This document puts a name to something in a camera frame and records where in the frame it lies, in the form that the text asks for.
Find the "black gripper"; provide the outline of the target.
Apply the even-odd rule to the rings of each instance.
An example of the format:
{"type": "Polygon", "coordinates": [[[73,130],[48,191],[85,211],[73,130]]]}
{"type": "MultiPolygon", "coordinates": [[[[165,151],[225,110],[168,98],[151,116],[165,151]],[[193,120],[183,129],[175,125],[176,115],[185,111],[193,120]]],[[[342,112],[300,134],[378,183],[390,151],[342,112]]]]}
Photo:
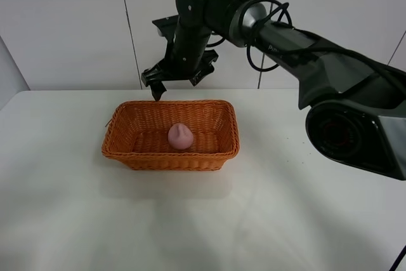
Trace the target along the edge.
{"type": "Polygon", "coordinates": [[[190,81],[193,86],[214,72],[218,59],[214,50],[207,50],[211,30],[204,25],[188,27],[178,16],[173,39],[168,41],[164,58],[144,70],[141,80],[150,86],[154,100],[160,100],[167,91],[164,81],[190,81]]]}

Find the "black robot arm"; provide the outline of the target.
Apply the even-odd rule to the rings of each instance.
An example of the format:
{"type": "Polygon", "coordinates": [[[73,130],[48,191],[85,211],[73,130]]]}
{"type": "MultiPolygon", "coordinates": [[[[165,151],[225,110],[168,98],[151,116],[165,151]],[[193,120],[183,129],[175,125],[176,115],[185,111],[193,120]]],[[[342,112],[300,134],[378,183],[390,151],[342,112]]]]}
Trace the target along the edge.
{"type": "Polygon", "coordinates": [[[175,0],[177,15],[154,22],[167,40],[164,58],[141,80],[159,100],[166,81],[198,84],[212,73],[211,35],[256,48],[299,82],[306,133],[325,157],[405,179],[405,72],[295,28],[288,4],[264,0],[175,0]]]}

